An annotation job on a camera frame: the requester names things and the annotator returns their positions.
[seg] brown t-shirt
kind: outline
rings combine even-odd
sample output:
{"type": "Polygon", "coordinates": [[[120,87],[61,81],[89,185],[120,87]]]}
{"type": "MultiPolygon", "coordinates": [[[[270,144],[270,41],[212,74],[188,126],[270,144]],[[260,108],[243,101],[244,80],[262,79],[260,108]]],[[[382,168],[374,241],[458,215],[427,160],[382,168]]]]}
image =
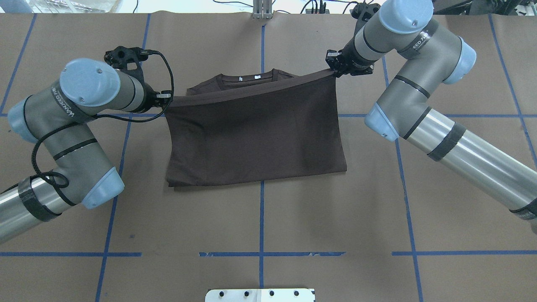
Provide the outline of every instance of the brown t-shirt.
{"type": "Polygon", "coordinates": [[[169,186],[224,185],[347,170],[336,78],[273,69],[217,75],[175,97],[166,112],[169,186]]]}

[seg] white metal plate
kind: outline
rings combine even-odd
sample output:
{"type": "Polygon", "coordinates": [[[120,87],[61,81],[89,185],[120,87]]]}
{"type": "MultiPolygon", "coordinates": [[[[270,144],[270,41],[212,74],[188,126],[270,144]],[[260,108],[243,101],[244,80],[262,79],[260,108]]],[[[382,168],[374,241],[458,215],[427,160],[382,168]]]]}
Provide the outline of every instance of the white metal plate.
{"type": "Polygon", "coordinates": [[[315,302],[314,289],[210,290],[205,302],[315,302]]]}

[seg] black cable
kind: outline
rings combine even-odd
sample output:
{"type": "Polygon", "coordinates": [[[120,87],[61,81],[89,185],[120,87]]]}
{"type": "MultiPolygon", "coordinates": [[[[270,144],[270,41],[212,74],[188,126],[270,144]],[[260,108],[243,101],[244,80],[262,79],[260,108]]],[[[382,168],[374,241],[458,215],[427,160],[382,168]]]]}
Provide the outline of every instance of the black cable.
{"type": "Polygon", "coordinates": [[[32,168],[34,169],[35,171],[35,177],[40,177],[42,180],[44,180],[45,182],[47,182],[49,185],[53,186],[55,189],[63,189],[63,188],[66,188],[68,185],[69,185],[69,180],[67,179],[67,177],[65,177],[65,175],[63,174],[60,174],[58,172],[46,172],[46,173],[43,173],[41,172],[41,170],[39,169],[38,165],[37,165],[37,151],[39,150],[39,147],[41,146],[41,144],[46,140],[48,139],[49,137],[51,137],[52,135],[62,131],[62,130],[65,130],[67,128],[71,128],[73,126],[76,126],[76,125],[80,125],[79,123],[71,123],[71,124],[68,124],[68,125],[64,125],[64,126],[61,126],[59,128],[56,128],[52,131],[50,131],[49,133],[43,135],[34,145],[34,148],[32,150],[32,168]],[[46,178],[45,176],[56,176],[56,177],[59,177],[59,178],[62,178],[65,183],[63,184],[59,184],[56,182],[56,180],[54,180],[53,178],[46,178]]]}
{"type": "Polygon", "coordinates": [[[349,3],[349,1],[342,1],[342,0],[325,0],[325,1],[349,3]]]}
{"type": "Polygon", "coordinates": [[[313,2],[313,1],[315,1],[315,3],[317,3],[316,0],[309,0],[308,2],[306,2],[306,4],[304,4],[304,7],[302,7],[302,10],[300,11],[300,13],[303,13],[303,12],[304,12],[304,9],[306,9],[306,6],[308,6],[308,4],[309,4],[310,2],[313,2]]]}
{"type": "MultiPolygon", "coordinates": [[[[166,64],[166,67],[168,69],[168,72],[170,73],[170,82],[171,82],[171,97],[170,97],[170,100],[166,103],[166,105],[164,106],[164,108],[162,109],[162,111],[155,115],[154,117],[152,118],[149,118],[149,119],[144,119],[144,120],[135,120],[135,119],[125,119],[125,118],[121,118],[121,117],[117,117],[117,116],[113,116],[113,115],[110,115],[110,114],[101,114],[101,115],[95,115],[94,117],[95,118],[113,118],[113,119],[119,119],[119,120],[122,120],[122,121],[130,121],[130,122],[133,122],[133,123],[145,123],[145,122],[148,122],[148,121],[152,121],[158,117],[160,117],[162,114],[164,114],[164,112],[166,111],[166,109],[168,109],[168,107],[170,106],[171,102],[173,102],[173,92],[174,92],[174,85],[173,85],[173,73],[171,71],[171,67],[170,65],[168,64],[168,61],[166,60],[166,58],[164,57],[164,55],[161,53],[161,52],[158,52],[158,51],[152,51],[150,49],[147,50],[149,52],[149,54],[157,54],[159,55],[162,60],[164,61],[164,64],[166,64]]],[[[32,150],[32,168],[34,169],[35,171],[35,175],[33,176],[30,176],[30,179],[35,179],[37,177],[40,177],[42,180],[44,180],[45,182],[47,182],[49,185],[51,185],[52,187],[54,187],[54,189],[63,189],[63,188],[66,188],[68,185],[69,185],[69,180],[67,179],[67,177],[61,173],[58,173],[58,172],[54,172],[54,171],[49,171],[49,172],[41,172],[41,170],[39,169],[39,166],[37,165],[37,152],[39,150],[39,147],[41,146],[41,144],[46,140],[48,139],[49,137],[51,137],[52,135],[62,131],[62,130],[65,130],[67,128],[71,128],[73,126],[76,126],[76,125],[80,125],[79,123],[71,123],[71,124],[68,124],[68,125],[64,125],[64,126],[61,126],[59,128],[56,128],[52,131],[50,131],[49,133],[43,135],[43,137],[41,137],[34,145],[33,147],[33,150],[32,150]],[[56,182],[56,180],[53,178],[53,177],[57,177],[57,178],[61,178],[63,180],[63,183],[62,184],[59,184],[56,182]]],[[[15,184],[11,187],[9,187],[7,190],[5,190],[4,192],[0,193],[0,194],[3,194],[11,189],[14,189],[18,186],[18,184],[15,184]]],[[[71,204],[71,201],[69,200],[65,200],[63,196],[60,196],[66,203],[68,204],[71,204]]]]}
{"type": "Polygon", "coordinates": [[[353,3],[356,3],[358,5],[358,2],[356,1],[350,1],[349,3],[347,3],[347,6],[343,9],[343,12],[342,14],[344,14],[346,11],[347,11],[347,8],[349,7],[349,5],[353,4],[353,3]]]}
{"type": "Polygon", "coordinates": [[[216,1],[216,0],[213,0],[213,2],[216,2],[216,3],[223,3],[223,4],[229,4],[229,3],[240,3],[242,5],[246,5],[246,6],[249,6],[249,7],[253,7],[253,5],[250,5],[250,4],[247,4],[247,3],[244,3],[244,2],[240,2],[240,1],[216,1]]]}
{"type": "Polygon", "coordinates": [[[145,123],[145,122],[157,119],[158,117],[160,117],[161,115],[164,114],[166,109],[168,109],[168,107],[170,106],[171,102],[173,102],[173,92],[174,92],[174,89],[175,89],[174,86],[173,86],[173,73],[171,71],[170,65],[168,64],[168,61],[166,60],[166,58],[164,57],[164,55],[162,53],[160,53],[158,51],[152,51],[150,49],[148,49],[147,51],[149,51],[149,54],[157,54],[157,55],[159,55],[162,58],[162,60],[164,61],[164,64],[166,64],[168,72],[170,73],[171,97],[170,97],[169,102],[166,103],[166,105],[162,108],[162,111],[159,114],[155,115],[152,118],[148,118],[148,119],[126,119],[126,118],[122,118],[122,117],[113,116],[111,114],[99,114],[99,115],[94,116],[95,118],[113,118],[113,119],[119,119],[119,120],[122,120],[122,121],[130,121],[130,122],[133,122],[133,123],[145,123]]]}

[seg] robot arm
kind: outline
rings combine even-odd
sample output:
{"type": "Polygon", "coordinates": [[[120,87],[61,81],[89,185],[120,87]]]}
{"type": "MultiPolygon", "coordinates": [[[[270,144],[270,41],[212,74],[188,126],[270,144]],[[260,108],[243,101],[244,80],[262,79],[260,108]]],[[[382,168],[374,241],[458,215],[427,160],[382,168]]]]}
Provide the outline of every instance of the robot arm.
{"type": "Polygon", "coordinates": [[[399,136],[532,224],[537,234],[537,172],[466,130],[426,101],[440,85],[470,71],[475,51],[432,19],[430,0],[388,0],[327,63],[341,74],[366,74],[395,49],[407,59],[365,123],[389,141],[399,136]]]}
{"type": "Polygon", "coordinates": [[[172,92],[157,94],[143,81],[139,61],[149,52],[153,51],[120,46],[105,56],[114,68],[75,59],[58,81],[9,111],[12,129],[37,147],[43,142],[57,168],[43,174],[33,162],[38,174],[0,195],[0,243],[74,205],[94,208],[123,191],[116,168],[86,123],[104,109],[144,112],[169,104],[172,92]],[[127,63],[137,68],[127,70],[127,63]]]}

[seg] blue tape line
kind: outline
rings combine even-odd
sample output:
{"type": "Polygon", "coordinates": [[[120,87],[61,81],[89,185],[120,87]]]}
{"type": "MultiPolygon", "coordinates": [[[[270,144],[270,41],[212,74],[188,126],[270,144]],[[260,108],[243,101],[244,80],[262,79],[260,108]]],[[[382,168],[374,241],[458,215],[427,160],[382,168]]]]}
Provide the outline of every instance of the blue tape line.
{"type": "MultiPolygon", "coordinates": [[[[384,56],[382,57],[382,66],[384,68],[384,80],[386,82],[386,88],[387,88],[390,82],[388,80],[388,67],[386,64],[386,58],[384,56]]],[[[399,175],[401,177],[401,182],[403,184],[404,203],[405,203],[405,206],[407,207],[408,234],[410,237],[410,248],[412,249],[412,260],[414,262],[414,274],[416,275],[416,286],[418,289],[418,298],[419,298],[419,302],[423,302],[422,281],[419,276],[418,256],[416,255],[416,243],[414,241],[412,217],[410,215],[410,205],[408,202],[408,194],[407,194],[407,183],[404,179],[403,160],[401,159],[401,149],[399,148],[399,139],[395,140],[395,150],[397,152],[397,161],[399,163],[399,175]]]]}
{"type": "MultiPolygon", "coordinates": [[[[364,118],[365,113],[342,113],[340,118],[364,118]]],[[[449,118],[520,118],[518,114],[445,114],[449,118]]],[[[537,114],[522,114],[524,118],[537,118],[537,114]]]]}
{"type": "MultiPolygon", "coordinates": [[[[412,256],[411,251],[394,251],[392,256],[412,256]]],[[[417,256],[462,256],[462,255],[537,255],[537,250],[435,250],[417,251],[417,256]]]]}
{"type": "MultiPolygon", "coordinates": [[[[123,142],[123,150],[121,151],[121,162],[119,163],[119,171],[118,174],[121,176],[123,174],[123,167],[125,164],[125,151],[127,150],[127,142],[129,140],[129,134],[130,134],[130,125],[131,122],[127,123],[127,131],[125,132],[125,140],[123,142]]],[[[108,222],[108,231],[106,233],[106,242],[104,245],[104,255],[103,255],[103,261],[101,262],[101,270],[99,274],[99,282],[97,284],[97,293],[95,295],[95,301],[99,302],[100,300],[100,293],[101,289],[103,287],[103,279],[104,279],[104,272],[106,270],[106,260],[108,258],[108,249],[110,248],[110,238],[112,236],[112,228],[114,226],[114,218],[115,218],[115,209],[118,204],[118,197],[114,197],[114,201],[112,202],[112,211],[110,213],[110,220],[108,222]]]]}
{"type": "MultiPolygon", "coordinates": [[[[102,257],[104,253],[63,251],[0,251],[0,257],[102,257]]],[[[142,253],[109,253],[108,257],[141,257],[142,253]]]]}
{"type": "Polygon", "coordinates": [[[200,257],[259,257],[257,251],[212,251],[200,253],[200,257]]]}
{"type": "Polygon", "coordinates": [[[390,80],[388,79],[388,66],[386,65],[386,56],[382,57],[382,67],[384,69],[384,81],[386,82],[386,88],[390,84],[390,80]]]}
{"type": "Polygon", "coordinates": [[[529,151],[532,153],[533,163],[537,167],[537,156],[535,155],[535,149],[533,148],[532,140],[529,138],[529,133],[526,127],[526,122],[524,122],[522,111],[520,110],[520,105],[518,104],[517,95],[514,93],[513,83],[511,82],[511,77],[509,76],[509,73],[507,72],[507,67],[505,66],[505,62],[504,62],[503,55],[502,55],[502,50],[500,49],[498,38],[496,37],[496,30],[494,29],[494,23],[492,22],[491,14],[489,14],[489,23],[490,23],[490,29],[492,30],[492,37],[494,38],[494,44],[496,45],[496,50],[498,51],[498,56],[500,58],[500,63],[502,63],[502,68],[505,73],[505,78],[507,79],[509,89],[511,90],[511,95],[513,96],[514,105],[517,108],[518,116],[520,117],[522,128],[524,129],[524,135],[526,136],[526,140],[528,141],[529,151]]]}
{"type": "Polygon", "coordinates": [[[13,85],[13,81],[15,80],[15,75],[17,74],[17,70],[19,69],[20,61],[23,58],[24,50],[26,49],[26,45],[28,44],[28,40],[30,39],[30,34],[32,33],[32,29],[33,29],[36,19],[37,19],[37,14],[35,13],[32,18],[32,22],[30,23],[30,28],[28,28],[28,32],[26,33],[26,38],[24,39],[23,47],[20,49],[19,57],[17,58],[17,63],[15,63],[15,68],[13,69],[13,73],[11,74],[11,78],[9,79],[8,87],[6,88],[6,91],[4,94],[4,99],[2,100],[2,104],[0,105],[0,113],[4,112],[5,103],[8,101],[9,91],[11,90],[11,86],[13,85]]]}
{"type": "Polygon", "coordinates": [[[157,114],[156,113],[113,113],[111,115],[116,116],[116,117],[130,117],[130,116],[132,116],[132,117],[139,117],[139,118],[152,118],[157,114]]]}
{"type": "Polygon", "coordinates": [[[259,288],[262,289],[264,285],[263,253],[265,252],[265,181],[261,181],[259,201],[259,288]]]}
{"type": "Polygon", "coordinates": [[[265,257],[339,257],[346,253],[345,251],[274,251],[265,252],[265,257]]]}
{"type": "Polygon", "coordinates": [[[151,14],[147,14],[147,20],[146,20],[146,31],[143,33],[143,42],[142,42],[142,48],[146,48],[146,42],[147,42],[147,33],[149,32],[149,23],[151,22],[151,14]]]}
{"type": "Polygon", "coordinates": [[[265,25],[261,26],[261,73],[265,72],[265,25]]]}
{"type": "Polygon", "coordinates": [[[367,116],[366,113],[357,113],[357,114],[338,114],[340,118],[364,118],[367,116]]]}
{"type": "Polygon", "coordinates": [[[270,251],[259,253],[256,251],[213,251],[199,253],[200,257],[339,257],[345,255],[345,251],[270,251]]]}
{"type": "Polygon", "coordinates": [[[449,118],[518,118],[516,114],[445,114],[449,118]]]}
{"type": "MultiPolygon", "coordinates": [[[[265,72],[265,25],[261,26],[261,73],[265,72]]],[[[264,287],[263,276],[264,264],[263,252],[265,250],[265,181],[260,184],[259,198],[259,288],[264,287]]]]}

